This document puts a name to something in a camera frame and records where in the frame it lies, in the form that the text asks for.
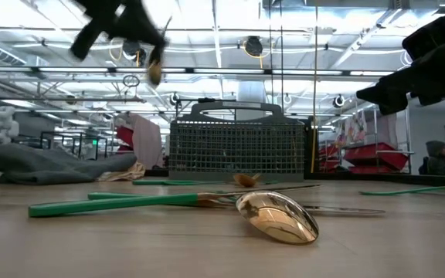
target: gray plastic basket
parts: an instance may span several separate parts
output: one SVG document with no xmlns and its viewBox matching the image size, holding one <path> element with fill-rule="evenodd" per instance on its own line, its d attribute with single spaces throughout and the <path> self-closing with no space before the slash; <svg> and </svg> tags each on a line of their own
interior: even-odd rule
<svg viewBox="0 0 445 278">
<path fill-rule="evenodd" d="M 265 110 L 256 120 L 221 120 L 205 110 Z M 304 125 L 283 115 L 281 107 L 265 103 L 197 103 L 192 112 L 172 121 L 169 178 L 228 181 L 236 173 L 261 179 L 303 181 Z"/>
</svg>

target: gray cloth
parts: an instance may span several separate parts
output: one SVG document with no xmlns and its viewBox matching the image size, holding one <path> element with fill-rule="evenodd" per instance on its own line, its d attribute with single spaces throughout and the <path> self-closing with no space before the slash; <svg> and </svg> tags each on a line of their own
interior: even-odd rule
<svg viewBox="0 0 445 278">
<path fill-rule="evenodd" d="M 21 144 L 0 144 L 0 183 L 57 185 L 95 181 L 104 172 L 126 171 L 134 154 L 83 161 L 61 150 L 40 150 Z"/>
<path fill-rule="evenodd" d="M 426 152 L 430 157 L 438 157 L 440 152 L 444 149 L 445 143 L 442 141 L 428 141 L 425 143 Z"/>
</svg>

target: green handle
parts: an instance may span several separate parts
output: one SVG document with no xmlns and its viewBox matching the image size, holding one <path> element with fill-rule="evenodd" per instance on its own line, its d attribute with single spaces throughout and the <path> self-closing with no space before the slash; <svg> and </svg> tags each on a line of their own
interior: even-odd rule
<svg viewBox="0 0 445 278">
<path fill-rule="evenodd" d="M 429 192 L 429 191 L 435 191 L 435 190 L 441 190 L 441 189 L 445 189 L 445 186 L 418 188 L 418 189 L 402 190 L 402 191 L 397 191 L 397 192 L 360 192 L 360 194 L 369 195 L 369 196 L 393 196 L 393 195 L 400 195 L 400 194 L 406 194 L 406 193 Z"/>
<path fill-rule="evenodd" d="M 217 185 L 224 181 L 156 181 L 156 180 L 137 180 L 131 182 L 133 185 Z"/>
<path fill-rule="evenodd" d="M 87 195 L 89 200 L 104 200 L 104 199 L 112 199 L 112 198 L 132 198 L 132 197 L 150 197 L 152 195 L 139 195 L 139 194 L 130 194 L 130 193 L 113 193 L 113 192 L 91 192 Z M 173 202 L 170 204 L 164 205 L 180 205 L 180 206 L 194 206 L 197 205 L 198 202 Z"/>
<path fill-rule="evenodd" d="M 104 209 L 122 209 L 143 205 L 167 205 L 197 202 L 197 194 L 161 195 L 151 197 L 116 198 L 93 201 L 56 202 L 30 205 L 29 217 L 46 217 L 76 212 L 92 212 Z"/>
</svg>

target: wooden table surface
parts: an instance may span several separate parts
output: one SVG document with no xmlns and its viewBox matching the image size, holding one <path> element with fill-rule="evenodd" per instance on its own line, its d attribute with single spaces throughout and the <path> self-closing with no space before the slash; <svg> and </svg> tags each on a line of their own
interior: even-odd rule
<svg viewBox="0 0 445 278">
<path fill-rule="evenodd" d="M 85 199 L 93 191 L 158 195 L 231 190 L 232 185 L 0 185 L 0 277 L 445 278 L 445 192 L 362 196 L 358 190 L 416 186 L 320 183 L 286 194 L 311 205 L 387 213 L 316 215 L 317 242 L 289 246 L 268 239 L 230 209 L 151 206 L 49 219 L 29 219 L 26 211 L 30 204 Z"/>
</svg>

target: basket handle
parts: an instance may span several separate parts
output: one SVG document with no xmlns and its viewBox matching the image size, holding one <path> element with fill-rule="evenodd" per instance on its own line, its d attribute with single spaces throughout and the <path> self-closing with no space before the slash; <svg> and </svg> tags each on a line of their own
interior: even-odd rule
<svg viewBox="0 0 445 278">
<path fill-rule="evenodd" d="M 198 115 L 206 110 L 242 109 L 270 111 L 273 116 L 283 116 L 281 107 L 276 104 L 252 103 L 243 101 L 215 101 L 211 103 L 196 103 L 192 106 L 191 115 Z"/>
</svg>

